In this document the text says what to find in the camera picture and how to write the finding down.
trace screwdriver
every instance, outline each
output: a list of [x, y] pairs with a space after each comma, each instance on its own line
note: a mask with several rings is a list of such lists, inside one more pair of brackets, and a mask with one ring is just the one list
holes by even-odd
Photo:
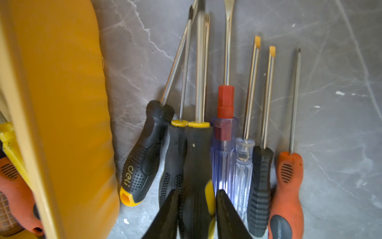
[[232, 202], [234, 200], [233, 190], [236, 166], [234, 149], [238, 128], [238, 119], [233, 116], [235, 88], [230, 85], [231, 33], [234, 3], [235, 0], [224, 0], [226, 16], [224, 84], [219, 86], [217, 117], [212, 119], [214, 138], [211, 150], [215, 193], [219, 189], [224, 189]]
[[272, 202], [268, 225], [269, 239], [302, 239], [304, 234], [304, 214], [298, 196], [304, 177], [304, 164], [302, 157], [299, 154], [293, 153], [300, 67], [301, 50], [298, 49], [289, 152], [281, 152], [278, 156], [276, 167], [277, 188]]
[[159, 207], [161, 208], [169, 193], [181, 188], [183, 183], [183, 166], [187, 152], [185, 127], [188, 121], [183, 120], [185, 106], [188, 58], [190, 52], [191, 27], [194, 9], [190, 6], [187, 22], [187, 38], [185, 50], [185, 66], [183, 70], [182, 93], [180, 99], [179, 120], [172, 120], [168, 126], [169, 144], [165, 157], [165, 168], [159, 182]]
[[212, 127], [204, 122], [205, 11], [199, 1], [197, 14], [195, 121], [186, 127], [187, 155], [180, 194], [179, 232], [183, 239], [213, 238], [215, 231], [215, 194], [209, 159]]
[[[194, 9], [197, 2], [198, 0], [195, 0], [193, 4]], [[123, 166], [120, 199], [126, 206], [136, 206], [143, 201], [158, 172], [160, 146], [167, 126], [174, 116], [174, 109], [166, 103], [185, 47], [187, 32], [188, 24], [180, 40], [162, 99], [160, 102], [152, 100], [147, 104], [146, 122], [142, 133]]]
[[245, 108], [243, 137], [236, 138], [236, 171], [235, 171], [235, 201], [234, 206], [241, 220], [244, 221], [248, 207], [249, 186], [252, 178], [252, 153], [255, 141], [249, 138], [251, 126], [253, 97], [259, 63], [261, 38], [255, 37], [253, 43], [251, 73], [248, 83], [247, 103]]
[[248, 230], [255, 237], [262, 237], [267, 228], [270, 210], [270, 164], [273, 151], [267, 147], [268, 119], [272, 97], [273, 71], [276, 47], [269, 47], [267, 82], [261, 124], [260, 146], [253, 149], [253, 170], [249, 191], [247, 219]]

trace yellow plastic case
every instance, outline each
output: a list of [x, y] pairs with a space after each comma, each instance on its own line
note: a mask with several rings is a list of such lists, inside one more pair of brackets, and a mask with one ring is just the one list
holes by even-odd
[[105, 239], [120, 203], [91, 2], [0, 1], [0, 88], [47, 238]]

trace metal shaft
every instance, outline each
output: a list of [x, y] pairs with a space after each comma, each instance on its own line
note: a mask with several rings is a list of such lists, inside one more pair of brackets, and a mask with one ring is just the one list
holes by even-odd
[[261, 124], [261, 136], [260, 136], [260, 146], [263, 149], [267, 148], [267, 136], [268, 136], [268, 120], [270, 111], [270, 102], [272, 99], [272, 84], [273, 84], [273, 70], [275, 64], [276, 48], [274, 46], [269, 47], [269, 61], [268, 61], [268, 73], [267, 82], [265, 84], [265, 96], [264, 96], [264, 106]]
[[203, 99], [204, 99], [204, 58], [205, 58], [205, 31], [206, 31], [206, 16], [204, 12], [204, 0], [198, 3], [197, 14], [197, 54], [196, 54], [196, 103], [195, 103], [195, 122], [203, 122]]
[[224, 47], [224, 85], [230, 85], [232, 13], [235, 0], [224, 0], [225, 4], [225, 47]]
[[203, 94], [203, 121], [206, 120], [206, 95], [208, 77], [208, 53], [210, 43], [210, 15], [206, 13], [206, 39], [204, 41], [204, 94]]
[[[198, 4], [198, 0], [195, 0], [194, 4], [193, 4], [194, 10], [197, 9], [197, 4]], [[197, 13], [197, 11], [194, 11], [193, 21], [195, 19], [196, 13]], [[171, 86], [172, 86], [172, 83], [174, 82], [175, 74], [176, 74], [176, 71], [179, 67], [180, 56], [182, 55], [183, 49], [185, 48], [187, 32], [188, 32], [188, 22], [187, 22], [185, 31], [183, 32], [182, 38], [180, 39], [179, 47], [178, 47], [178, 50], [176, 51], [175, 59], [174, 59], [174, 62], [172, 63], [172, 67], [170, 70], [170, 75], [168, 76], [168, 79], [167, 79], [165, 91], [163, 92], [162, 98], [160, 99], [160, 104], [162, 106], [165, 106], [167, 103], [168, 96], [169, 96], [170, 90], [171, 90]]]
[[259, 63], [259, 55], [260, 55], [260, 37], [256, 36], [253, 42], [252, 65], [251, 65], [251, 73], [249, 75], [247, 103], [245, 107], [243, 138], [246, 140], [249, 138], [249, 128], [251, 126], [253, 97], [255, 95], [255, 84], [256, 84], [256, 75], [257, 75], [257, 65]]
[[193, 15], [193, 8], [191, 6], [190, 10], [189, 10], [189, 18], [188, 18], [188, 22], [187, 22], [187, 39], [186, 39], [186, 50], [185, 50], [185, 66], [184, 66], [184, 69], [183, 69], [182, 94], [181, 94], [181, 98], [180, 98], [180, 110], [179, 110], [179, 121], [180, 122], [183, 121], [183, 111], [184, 111], [184, 107], [185, 107], [188, 58], [189, 58], [189, 53], [190, 53], [190, 40], [191, 40], [191, 27], [192, 27], [192, 15]]
[[290, 126], [290, 139], [289, 139], [289, 155], [293, 154], [293, 145], [295, 143], [297, 97], [298, 97], [298, 85], [300, 84], [300, 68], [301, 68], [301, 49], [299, 48], [298, 54], [297, 54], [297, 64], [296, 64], [295, 90], [293, 92], [292, 122]]

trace orange tool handle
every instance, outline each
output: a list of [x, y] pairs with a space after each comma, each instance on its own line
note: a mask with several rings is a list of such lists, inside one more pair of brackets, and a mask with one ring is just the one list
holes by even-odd
[[42, 223], [33, 213], [33, 193], [7, 157], [0, 159], [0, 191], [20, 225], [36, 236], [44, 235]]
[[277, 188], [270, 211], [268, 239], [302, 239], [304, 214], [298, 192], [304, 177], [303, 158], [296, 153], [281, 152], [276, 170]]

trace black screwdriver handle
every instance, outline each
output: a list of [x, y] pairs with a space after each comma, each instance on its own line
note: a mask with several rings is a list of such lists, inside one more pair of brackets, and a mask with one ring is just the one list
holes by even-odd
[[185, 127], [168, 126], [169, 144], [165, 157], [165, 169], [159, 182], [159, 207], [161, 208], [173, 189], [181, 188], [183, 166], [187, 153]]
[[212, 127], [187, 127], [186, 137], [187, 156], [178, 220], [180, 237], [209, 239], [215, 231], [215, 194], [209, 156]]
[[126, 206], [138, 205], [146, 196], [158, 172], [160, 146], [174, 109], [159, 101], [146, 107], [142, 133], [123, 166], [120, 199]]
[[248, 230], [255, 237], [262, 237], [270, 213], [270, 164], [273, 151], [259, 146], [253, 149], [253, 171], [247, 208]]

